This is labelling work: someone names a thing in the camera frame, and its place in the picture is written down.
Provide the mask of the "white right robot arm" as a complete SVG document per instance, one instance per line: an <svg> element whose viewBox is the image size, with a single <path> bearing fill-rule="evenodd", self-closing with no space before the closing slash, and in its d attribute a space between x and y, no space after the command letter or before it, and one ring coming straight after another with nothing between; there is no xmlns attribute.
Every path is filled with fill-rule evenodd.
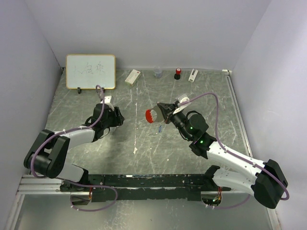
<svg viewBox="0 0 307 230"><path fill-rule="evenodd" d="M203 180L204 187L215 190L229 187L252 195L263 206L275 209L288 186L280 165L269 159L261 161L227 147L209 135L209 128L202 114L190 111L183 114L178 102L157 103L166 124L172 123L184 140L189 141L191 151L208 160L218 161L234 172L216 167L213 174Z"/></svg>

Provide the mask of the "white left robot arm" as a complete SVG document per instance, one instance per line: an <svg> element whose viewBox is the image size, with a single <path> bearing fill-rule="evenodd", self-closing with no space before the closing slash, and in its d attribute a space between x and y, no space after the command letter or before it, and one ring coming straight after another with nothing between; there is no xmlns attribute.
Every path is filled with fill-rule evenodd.
<svg viewBox="0 0 307 230"><path fill-rule="evenodd" d="M124 123L119 107L98 103L93 115L77 128L53 132L42 130L24 159L24 167L34 176L71 181L74 188L84 191L89 187L88 170L68 163L67 153L77 146L93 143L107 135L111 128Z"/></svg>

